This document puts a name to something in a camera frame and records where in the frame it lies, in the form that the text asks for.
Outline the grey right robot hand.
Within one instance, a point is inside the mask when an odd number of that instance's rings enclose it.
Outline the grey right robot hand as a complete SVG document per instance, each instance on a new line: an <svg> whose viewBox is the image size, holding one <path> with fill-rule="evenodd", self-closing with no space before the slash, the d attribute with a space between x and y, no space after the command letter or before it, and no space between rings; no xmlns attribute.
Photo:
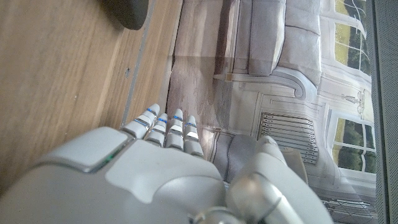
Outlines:
<svg viewBox="0 0 398 224"><path fill-rule="evenodd" d="M222 141L154 104L42 156L1 196L2 223L331 223L300 154L269 136Z"/></svg>

